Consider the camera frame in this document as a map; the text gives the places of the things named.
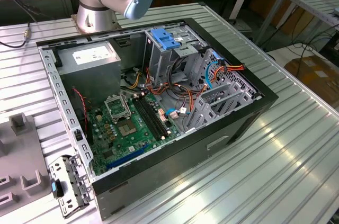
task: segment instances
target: blue pcie slot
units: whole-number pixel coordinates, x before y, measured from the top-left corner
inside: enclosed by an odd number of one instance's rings
[[[121,165],[121,164],[135,158],[135,157],[138,157],[139,155],[141,155],[145,152],[146,147],[148,147],[148,145],[145,145],[142,148],[140,148],[139,150],[136,150],[136,151],[130,153],[129,155],[126,155],[126,156],[124,156],[120,159],[117,159],[117,160],[107,164],[106,165],[107,170],[110,169],[110,168],[113,168],[113,167],[117,167],[117,166],[119,166],[119,165]]]

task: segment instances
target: aluminum workbench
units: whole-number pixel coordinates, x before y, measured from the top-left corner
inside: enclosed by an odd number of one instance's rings
[[[339,207],[339,114],[207,6],[153,8],[122,26],[193,17],[274,92],[276,103],[236,143],[105,223],[326,223]],[[16,44],[26,25],[0,28]],[[33,115],[46,164],[73,154],[35,41],[78,34],[71,19],[32,24],[21,49],[0,46],[0,122]],[[0,223],[100,223],[95,202],[67,220],[52,194]]]
[[[267,27],[271,23],[276,12],[280,8],[284,0],[276,0],[269,14],[267,15],[264,23],[262,24],[259,34],[255,39],[255,43],[258,44],[264,36]],[[312,34],[308,37],[308,40],[312,38],[316,33],[322,22],[333,26],[335,29],[339,29],[339,16],[334,14],[334,9],[339,7],[339,0],[290,0],[292,4],[286,10],[284,16],[281,18],[277,25],[277,28],[281,26],[295,9],[296,6],[303,8],[305,11],[311,13],[317,18],[317,23],[313,27]]]

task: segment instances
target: cardboard box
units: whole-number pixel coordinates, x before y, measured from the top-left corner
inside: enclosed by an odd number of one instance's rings
[[[285,65],[285,69],[297,73],[299,58]],[[339,73],[318,56],[304,57],[298,79],[332,107],[339,106]]]

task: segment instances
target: motherboard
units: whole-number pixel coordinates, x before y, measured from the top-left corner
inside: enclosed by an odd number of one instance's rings
[[[180,136],[152,93],[137,98],[126,98],[123,94],[108,98],[102,106],[89,111],[88,116],[96,175]]]

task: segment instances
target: yellow wire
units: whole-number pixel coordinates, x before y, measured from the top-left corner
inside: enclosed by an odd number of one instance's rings
[[[239,66],[232,66],[232,65],[227,65],[228,68],[240,68],[242,65]]]
[[[129,89],[134,89],[134,88],[136,88],[137,87],[137,85],[138,85],[138,82],[139,82],[139,76],[140,76],[140,74],[138,73],[138,75],[137,75],[137,79],[136,79],[136,82],[131,86],[131,87],[129,87]]]

